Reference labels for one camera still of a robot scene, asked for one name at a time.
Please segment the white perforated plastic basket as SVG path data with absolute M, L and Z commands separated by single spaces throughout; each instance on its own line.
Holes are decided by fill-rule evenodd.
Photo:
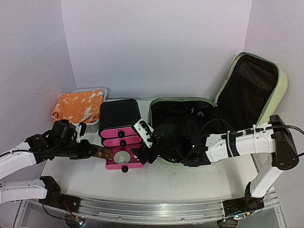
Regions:
M 84 89 L 77 89 L 72 91 L 72 94 L 75 93 L 83 93 L 83 92 L 91 92 L 95 90 L 102 90 L 103 91 L 103 102 L 106 100 L 107 97 L 107 92 L 108 90 L 106 88 L 84 88 Z M 97 119 L 95 122 L 92 123 L 87 123 L 86 124 L 86 133 L 96 133 L 98 131 L 98 126 L 99 126 L 99 119 Z

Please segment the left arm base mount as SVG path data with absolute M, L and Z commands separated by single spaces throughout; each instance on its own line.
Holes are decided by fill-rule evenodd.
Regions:
M 40 199 L 39 203 L 57 209 L 76 213 L 79 210 L 81 199 L 76 196 L 66 195 L 58 192 L 47 194 L 46 198 Z

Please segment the black pink drawer organizer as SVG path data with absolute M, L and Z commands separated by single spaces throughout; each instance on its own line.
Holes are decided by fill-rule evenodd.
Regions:
M 142 138 L 134 131 L 132 125 L 141 119 L 138 102 L 135 99 L 124 99 L 104 102 L 100 105 L 99 136 L 104 147 L 113 152 L 113 159 L 107 160 L 107 170 L 121 170 L 144 167 L 133 154 L 142 144 Z M 131 160 L 128 164 L 116 164 L 114 155 L 118 151 L 127 151 Z

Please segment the orange snack bag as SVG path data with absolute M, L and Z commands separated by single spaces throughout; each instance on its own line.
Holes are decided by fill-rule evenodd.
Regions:
M 93 123 L 99 119 L 99 108 L 105 98 L 105 90 L 62 94 L 51 117 L 53 121 L 68 120 L 73 124 Z

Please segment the green hard-shell suitcase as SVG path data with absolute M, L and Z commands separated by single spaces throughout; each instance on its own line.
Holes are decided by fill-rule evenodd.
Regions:
M 221 85 L 216 98 L 158 98 L 151 102 L 149 123 L 176 124 L 186 137 L 196 136 L 204 124 L 213 120 L 204 133 L 224 133 L 251 128 L 269 120 L 286 93 L 286 74 L 276 64 L 257 55 L 240 53 Z M 194 107 L 204 113 L 200 118 L 186 111 Z

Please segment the white round jar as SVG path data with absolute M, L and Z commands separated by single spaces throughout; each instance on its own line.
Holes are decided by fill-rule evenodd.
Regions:
M 131 156 L 127 151 L 118 151 L 114 155 L 114 162 L 116 164 L 128 164 L 131 160 Z

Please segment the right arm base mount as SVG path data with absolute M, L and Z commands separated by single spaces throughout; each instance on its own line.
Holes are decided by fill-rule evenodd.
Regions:
M 250 189 L 245 189 L 245 195 L 241 198 L 228 199 L 223 201 L 225 218 L 234 215 L 254 212 L 264 208 L 264 197 L 256 198 L 250 193 Z

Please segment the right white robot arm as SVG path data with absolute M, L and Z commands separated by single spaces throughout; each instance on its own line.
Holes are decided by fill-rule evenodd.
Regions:
M 143 119 L 132 126 L 141 137 L 143 145 L 133 153 L 141 164 L 152 164 L 158 157 L 169 163 L 180 163 L 188 167 L 210 165 L 228 158 L 248 154 L 267 153 L 267 161 L 258 175 L 249 183 L 249 192 L 240 198 L 239 206 L 250 210 L 265 196 L 276 179 L 287 170 L 298 165 L 298 153 L 291 130 L 303 133 L 293 125 L 286 125 L 278 115 L 270 116 L 267 123 L 233 131 L 229 126 L 224 133 L 207 134 L 204 129 L 214 121 L 203 125 L 193 138 L 186 137 L 183 128 L 176 124 L 161 124 L 155 129 Z

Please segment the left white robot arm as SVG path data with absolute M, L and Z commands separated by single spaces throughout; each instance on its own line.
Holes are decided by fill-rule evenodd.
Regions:
M 5 181 L 4 179 L 24 168 L 38 165 L 55 157 L 71 160 L 88 159 L 97 153 L 97 148 L 88 140 L 51 140 L 42 135 L 27 138 L 18 146 L 0 155 L 0 202 L 17 200 L 46 200 L 58 208 L 64 203 L 61 188 L 51 176 L 32 180 Z

